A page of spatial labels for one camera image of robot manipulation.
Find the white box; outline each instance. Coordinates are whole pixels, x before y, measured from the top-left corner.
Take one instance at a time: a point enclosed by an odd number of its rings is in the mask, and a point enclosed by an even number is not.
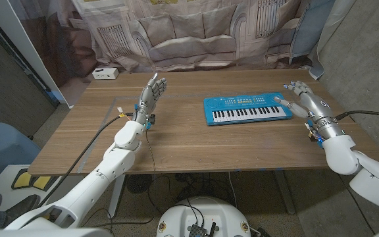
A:
[[[95,79],[116,79],[119,72],[117,68],[97,68],[92,74]]]

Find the cushion print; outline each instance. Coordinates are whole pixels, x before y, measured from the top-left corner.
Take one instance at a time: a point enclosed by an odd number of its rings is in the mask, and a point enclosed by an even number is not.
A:
[[[229,35],[230,21],[235,13],[237,5],[223,7],[221,9],[203,13],[205,37]]]
[[[169,15],[151,16],[138,20],[143,26],[151,46],[176,38]]]
[[[192,36],[204,39],[203,13],[188,14],[184,16],[171,15],[177,38]]]

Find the blue toy keyboard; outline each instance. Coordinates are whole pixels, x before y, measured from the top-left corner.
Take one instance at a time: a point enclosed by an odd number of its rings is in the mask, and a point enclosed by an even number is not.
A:
[[[284,99],[280,93],[205,98],[207,125],[290,119],[292,112],[275,102],[275,96]]]

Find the white robotic arm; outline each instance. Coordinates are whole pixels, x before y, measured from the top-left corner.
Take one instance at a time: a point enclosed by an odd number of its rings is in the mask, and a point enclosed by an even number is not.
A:
[[[150,113],[161,94],[166,80],[155,81],[157,74],[143,89],[133,119],[116,134],[114,143],[106,150],[102,162],[62,199],[27,212],[13,221],[5,230],[76,228],[108,185],[128,169],[135,160],[147,129]],[[48,221],[43,217],[50,216]]]
[[[352,189],[365,199],[379,205],[379,162],[367,157],[360,151],[352,151],[355,142],[345,135],[334,118],[330,106],[302,82],[292,82],[285,88],[294,91],[301,104],[308,108],[289,103],[280,98],[274,100],[289,108],[295,115],[310,118],[314,124],[307,127],[312,136],[322,141],[328,166],[343,175],[356,174],[350,182]]]

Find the keyboard button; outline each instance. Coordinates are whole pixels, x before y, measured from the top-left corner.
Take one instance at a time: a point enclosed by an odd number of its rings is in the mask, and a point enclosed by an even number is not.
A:
[[[213,114],[213,122],[217,122],[216,111],[212,112],[212,114]]]

